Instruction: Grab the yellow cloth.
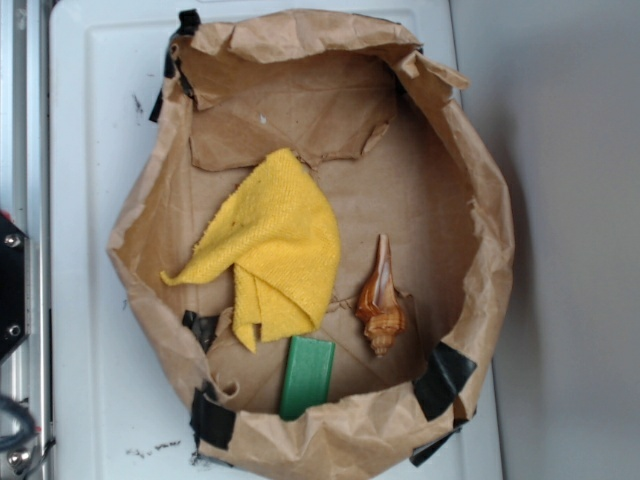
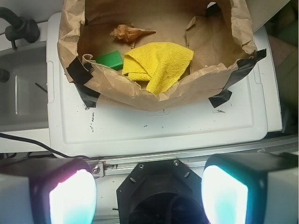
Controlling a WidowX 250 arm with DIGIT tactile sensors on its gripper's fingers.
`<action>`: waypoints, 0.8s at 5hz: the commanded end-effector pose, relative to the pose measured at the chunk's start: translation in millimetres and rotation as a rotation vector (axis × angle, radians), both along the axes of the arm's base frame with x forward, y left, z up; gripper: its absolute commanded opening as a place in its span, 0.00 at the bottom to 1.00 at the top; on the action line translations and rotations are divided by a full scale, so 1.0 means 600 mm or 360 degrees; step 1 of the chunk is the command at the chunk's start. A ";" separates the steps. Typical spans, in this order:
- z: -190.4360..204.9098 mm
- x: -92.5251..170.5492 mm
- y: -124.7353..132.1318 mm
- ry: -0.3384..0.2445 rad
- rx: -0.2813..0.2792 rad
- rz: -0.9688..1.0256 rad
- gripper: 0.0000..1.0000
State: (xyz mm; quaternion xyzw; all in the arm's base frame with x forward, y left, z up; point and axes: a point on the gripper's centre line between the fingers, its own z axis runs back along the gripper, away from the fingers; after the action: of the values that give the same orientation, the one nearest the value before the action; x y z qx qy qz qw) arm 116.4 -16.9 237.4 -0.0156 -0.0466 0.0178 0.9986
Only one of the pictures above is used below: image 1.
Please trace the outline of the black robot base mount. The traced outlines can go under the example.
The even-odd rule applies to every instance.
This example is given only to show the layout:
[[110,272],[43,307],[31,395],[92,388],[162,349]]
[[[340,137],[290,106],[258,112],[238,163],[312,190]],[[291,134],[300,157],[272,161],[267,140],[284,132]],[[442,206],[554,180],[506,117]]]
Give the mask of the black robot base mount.
[[28,237],[1,212],[1,363],[29,335],[27,313]]

